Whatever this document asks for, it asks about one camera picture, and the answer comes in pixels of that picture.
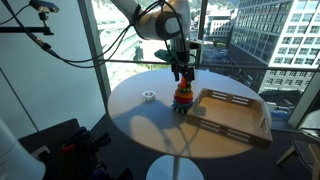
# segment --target floor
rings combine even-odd
[[[107,172],[118,177],[129,168],[136,180],[146,178],[151,164],[163,154],[144,148],[122,134],[108,119],[103,117],[92,129],[96,136],[108,132],[112,142],[100,149],[98,159],[107,166]],[[201,170],[205,180],[301,180],[310,179],[311,173],[298,157],[292,157],[280,167],[277,159],[291,146],[293,139],[317,142],[302,133],[272,130],[273,143],[268,150],[251,149],[237,156],[221,159],[191,159]]]

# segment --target black cable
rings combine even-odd
[[[30,5],[28,4],[28,5],[25,5],[25,6],[23,6],[16,14],[14,14],[10,19],[8,19],[8,20],[6,20],[6,21],[4,21],[4,22],[2,22],[2,23],[0,23],[0,25],[3,25],[3,24],[5,24],[5,23],[7,23],[7,22],[9,22],[9,21],[11,21],[14,17],[16,17],[16,16],[18,16],[18,14],[19,13],[21,13],[25,8],[27,8],[27,7],[29,7]]]

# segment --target table base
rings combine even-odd
[[[165,155],[150,166],[147,180],[203,180],[200,169],[188,158]]]

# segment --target wooden tray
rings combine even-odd
[[[260,148],[272,135],[263,101],[202,89],[186,115],[190,125]]]

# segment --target window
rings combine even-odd
[[[266,84],[272,84],[273,79],[269,78],[266,80]]]
[[[306,10],[315,10],[317,8],[318,1],[317,0],[311,0],[308,1],[307,6],[305,7]]]
[[[284,37],[282,40],[282,44],[290,44],[291,37]]]
[[[304,44],[312,44],[313,41],[314,41],[314,37],[307,37],[305,40],[304,40]]]
[[[296,31],[297,26],[288,26],[287,33],[294,33]]]
[[[278,54],[286,54],[287,48],[279,48]]]
[[[295,61],[294,61],[294,64],[302,64],[303,62],[303,58],[297,58]]]
[[[291,64],[292,58],[284,58],[283,64]]]
[[[296,6],[296,10],[303,10],[306,5],[306,1],[299,1]]]
[[[290,86],[291,84],[292,84],[292,80],[291,80],[291,79],[287,79],[287,80],[284,82],[284,85]]]
[[[314,22],[320,22],[320,13],[314,18]]]
[[[301,18],[301,14],[293,14],[291,18],[291,22],[299,22]]]
[[[275,82],[275,84],[276,84],[276,85],[281,85],[281,84],[282,84],[282,81],[283,81],[283,79],[277,79],[276,82]]]
[[[311,13],[306,13],[306,14],[304,14],[304,16],[303,16],[303,18],[302,18],[302,22],[310,22],[312,16],[313,16],[313,14],[311,14]]]
[[[297,52],[297,48],[289,48],[288,54],[295,54]]]
[[[307,26],[299,26],[297,33],[304,34],[307,30]]]
[[[317,40],[314,42],[314,44],[320,44],[320,38],[317,38]]]
[[[307,58],[306,61],[304,62],[304,64],[312,65],[313,61],[314,61],[314,59]]]
[[[299,54],[306,55],[306,54],[308,54],[308,51],[309,51],[309,49],[307,49],[307,48],[301,48]]]
[[[292,44],[300,44],[302,41],[302,37],[296,37],[293,39]]]
[[[289,76],[290,76],[290,77],[294,77],[294,76],[296,76],[296,74],[297,74],[297,71],[291,71],[291,72],[289,73]]]
[[[294,83],[295,86],[301,86],[302,84],[302,80],[296,80],[296,82]]]
[[[279,72],[279,76],[285,76],[286,75],[286,71],[280,71]]]
[[[319,49],[311,49],[310,52],[309,52],[309,55],[317,55],[319,52]]]
[[[269,75],[270,75],[270,76],[274,76],[274,75],[276,75],[276,73],[277,73],[276,70],[271,70],[270,73],[269,73]]]
[[[312,26],[310,29],[310,33],[317,34],[319,32],[319,26]]]
[[[277,57],[274,59],[275,64],[281,64],[283,58]]]
[[[300,72],[300,73],[299,73],[299,76],[300,76],[300,77],[306,77],[306,75],[307,75],[307,72]]]

